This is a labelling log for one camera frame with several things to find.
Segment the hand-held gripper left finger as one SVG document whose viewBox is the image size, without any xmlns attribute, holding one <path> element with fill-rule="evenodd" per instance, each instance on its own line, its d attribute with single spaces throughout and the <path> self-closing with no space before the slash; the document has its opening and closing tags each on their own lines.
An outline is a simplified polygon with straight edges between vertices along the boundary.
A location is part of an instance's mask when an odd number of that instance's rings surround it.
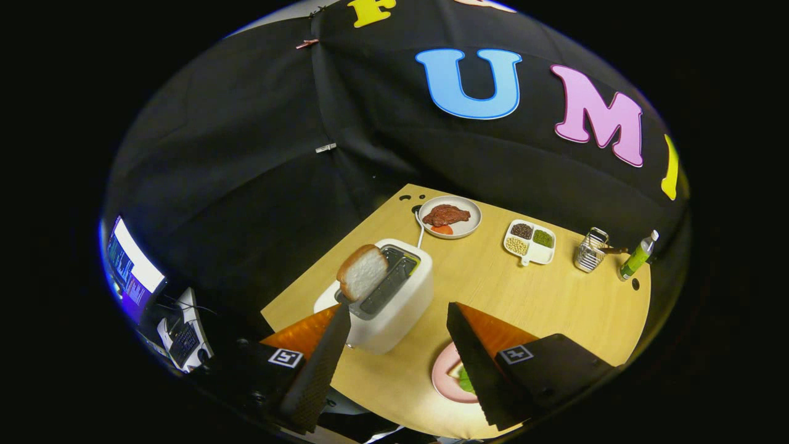
<svg viewBox="0 0 789 444">
<path fill-rule="evenodd" d="M 335 304 L 264 340 L 227 341 L 188 380 L 260 427 L 314 432 L 350 327 L 349 307 Z"/>
</svg>

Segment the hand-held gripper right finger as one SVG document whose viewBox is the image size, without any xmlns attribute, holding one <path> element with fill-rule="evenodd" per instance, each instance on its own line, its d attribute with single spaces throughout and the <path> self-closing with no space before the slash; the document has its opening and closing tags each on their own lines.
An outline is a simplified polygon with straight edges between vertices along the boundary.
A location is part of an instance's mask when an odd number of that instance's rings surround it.
<svg viewBox="0 0 789 444">
<path fill-rule="evenodd" d="M 552 415 L 615 372 L 566 335 L 536 337 L 464 303 L 448 304 L 446 328 L 486 421 L 499 430 Z"/>
</svg>

